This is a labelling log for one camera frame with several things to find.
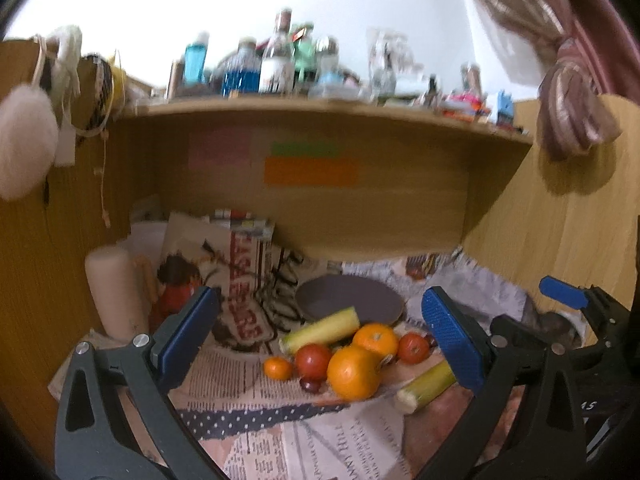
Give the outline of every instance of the beige cylinder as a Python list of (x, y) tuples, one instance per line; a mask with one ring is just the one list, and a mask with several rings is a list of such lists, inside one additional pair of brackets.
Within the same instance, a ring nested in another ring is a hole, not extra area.
[(127, 250), (100, 247), (87, 255), (84, 270), (95, 308), (109, 337), (129, 343), (137, 334), (148, 333), (137, 271)]

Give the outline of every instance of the pink sticky note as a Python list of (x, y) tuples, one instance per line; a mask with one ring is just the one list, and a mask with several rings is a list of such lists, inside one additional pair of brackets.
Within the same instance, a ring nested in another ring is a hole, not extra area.
[(189, 134), (189, 169), (242, 166), (251, 155), (251, 133), (243, 128), (219, 128)]

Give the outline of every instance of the white fluffy ball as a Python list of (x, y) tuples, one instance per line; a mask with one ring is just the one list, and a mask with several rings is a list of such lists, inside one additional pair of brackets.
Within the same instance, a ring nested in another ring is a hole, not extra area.
[(0, 198), (18, 200), (47, 176), (58, 145), (58, 123), (47, 94), (20, 85), (0, 103)]

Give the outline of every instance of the wooden shelf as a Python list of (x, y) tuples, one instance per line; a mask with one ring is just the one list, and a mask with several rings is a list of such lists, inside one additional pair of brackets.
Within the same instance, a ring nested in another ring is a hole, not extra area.
[(430, 112), (404, 107), (379, 107), (362, 103), (308, 100), (303, 98), (240, 97), (224, 99), (218, 97), (188, 98), (170, 102), (138, 102), (126, 108), (119, 120), (135, 118), (175, 118), (182, 115), (215, 114), (219, 118), (241, 118), (253, 121), (258, 118), (268, 121), (296, 120), (306, 116), (311, 120), (364, 121), (375, 119), (379, 123), (391, 123), (399, 128), (416, 127), (427, 134), (471, 137), (474, 140), (497, 139), (519, 144), (533, 143), (531, 135), (522, 135), (496, 128), (492, 124), (465, 123)]

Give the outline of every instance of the curtain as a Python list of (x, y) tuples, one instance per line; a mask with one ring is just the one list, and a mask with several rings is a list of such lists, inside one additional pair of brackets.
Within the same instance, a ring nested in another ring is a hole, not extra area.
[(640, 104), (640, 50), (609, 0), (479, 0), (504, 28), (529, 40), (553, 67), (540, 85), (538, 142), (552, 160), (586, 154), (621, 131), (596, 97)]

